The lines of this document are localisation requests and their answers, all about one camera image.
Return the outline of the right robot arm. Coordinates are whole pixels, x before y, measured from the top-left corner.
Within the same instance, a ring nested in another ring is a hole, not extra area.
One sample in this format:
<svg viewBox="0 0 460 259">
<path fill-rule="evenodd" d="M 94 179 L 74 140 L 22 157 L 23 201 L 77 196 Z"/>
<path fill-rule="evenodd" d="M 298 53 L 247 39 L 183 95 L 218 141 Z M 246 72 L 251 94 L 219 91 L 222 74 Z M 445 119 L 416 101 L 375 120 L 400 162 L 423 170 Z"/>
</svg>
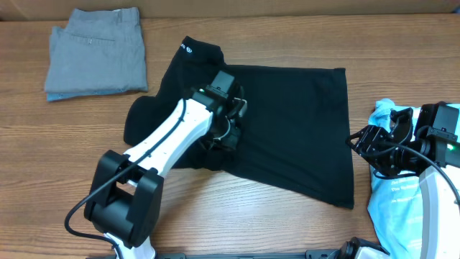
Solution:
<svg viewBox="0 0 460 259">
<path fill-rule="evenodd" d="M 346 144 L 368 162 L 368 211 L 388 258 L 459 257 L 459 105 L 377 102 Z"/>
</svg>

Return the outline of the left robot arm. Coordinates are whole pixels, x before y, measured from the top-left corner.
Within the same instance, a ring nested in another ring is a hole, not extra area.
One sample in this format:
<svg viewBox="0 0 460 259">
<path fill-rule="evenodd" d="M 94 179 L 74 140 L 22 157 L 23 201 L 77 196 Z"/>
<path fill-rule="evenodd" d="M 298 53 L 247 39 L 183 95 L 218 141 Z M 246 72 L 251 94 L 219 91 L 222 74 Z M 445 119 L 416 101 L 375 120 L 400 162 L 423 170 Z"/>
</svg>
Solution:
<svg viewBox="0 0 460 259">
<path fill-rule="evenodd" d="M 235 150 L 246 107 L 235 77 L 219 71 L 210 84 L 187 90 L 171 115 L 139 144 L 101 157 L 84 216 L 113 245 L 115 258 L 155 258 L 150 233 L 167 173 L 195 142 L 207 150 Z"/>
</svg>

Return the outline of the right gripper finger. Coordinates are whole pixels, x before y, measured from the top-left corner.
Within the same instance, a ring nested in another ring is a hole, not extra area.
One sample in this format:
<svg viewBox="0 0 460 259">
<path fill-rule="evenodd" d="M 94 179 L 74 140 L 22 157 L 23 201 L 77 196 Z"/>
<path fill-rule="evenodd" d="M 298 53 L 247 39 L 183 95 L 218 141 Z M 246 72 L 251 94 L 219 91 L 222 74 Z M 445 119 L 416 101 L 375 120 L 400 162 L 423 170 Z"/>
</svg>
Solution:
<svg viewBox="0 0 460 259">
<path fill-rule="evenodd" d="M 409 143 L 413 136 L 413 109 L 392 110 L 390 119 L 393 122 L 390 131 L 392 141 L 397 144 Z"/>
<path fill-rule="evenodd" d="M 350 135 L 346 139 L 346 144 L 356 153 L 365 153 L 367 151 L 367 131 L 362 129 Z"/>
</svg>

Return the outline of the black t-shirt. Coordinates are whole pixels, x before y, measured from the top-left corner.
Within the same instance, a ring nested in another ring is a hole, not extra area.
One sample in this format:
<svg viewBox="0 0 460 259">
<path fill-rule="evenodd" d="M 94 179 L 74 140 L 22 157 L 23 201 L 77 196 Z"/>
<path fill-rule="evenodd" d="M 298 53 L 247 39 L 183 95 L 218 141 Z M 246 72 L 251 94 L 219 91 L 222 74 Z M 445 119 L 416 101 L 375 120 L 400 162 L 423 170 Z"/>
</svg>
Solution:
<svg viewBox="0 0 460 259">
<path fill-rule="evenodd" d="M 137 145 L 176 107 L 185 89 L 212 82 L 219 71 L 244 89 L 247 111 L 234 152 L 197 141 L 177 168 L 226 171 L 295 191 L 335 206 L 354 206 L 346 71 L 343 68 L 275 68 L 228 65 L 217 45 L 186 37 L 155 96 L 131 106 L 124 141 Z"/>
</svg>

